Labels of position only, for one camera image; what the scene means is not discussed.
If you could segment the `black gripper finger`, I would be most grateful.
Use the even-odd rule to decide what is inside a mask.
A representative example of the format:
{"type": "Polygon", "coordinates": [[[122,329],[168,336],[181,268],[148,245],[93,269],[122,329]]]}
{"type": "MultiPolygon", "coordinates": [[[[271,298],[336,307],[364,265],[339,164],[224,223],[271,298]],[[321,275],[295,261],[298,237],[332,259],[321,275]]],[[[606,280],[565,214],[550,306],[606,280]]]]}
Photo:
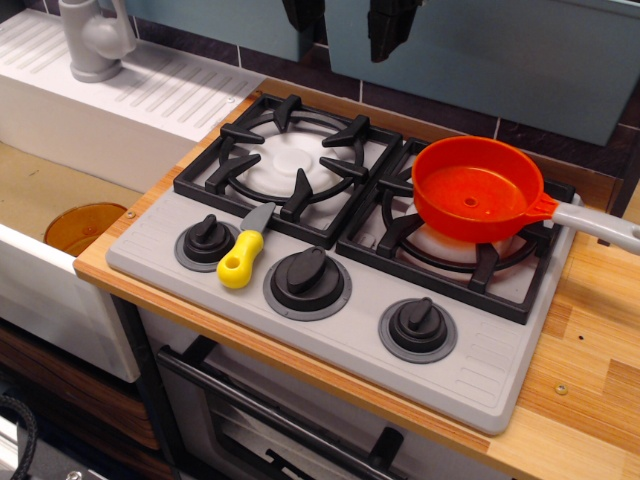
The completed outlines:
{"type": "Polygon", "coordinates": [[[324,0],[283,0],[282,4],[289,23],[298,32],[314,26],[325,13],[324,0]]]}
{"type": "Polygon", "coordinates": [[[370,54],[373,63],[387,60],[408,40],[419,2],[417,0],[371,0],[367,14],[370,54]]]}

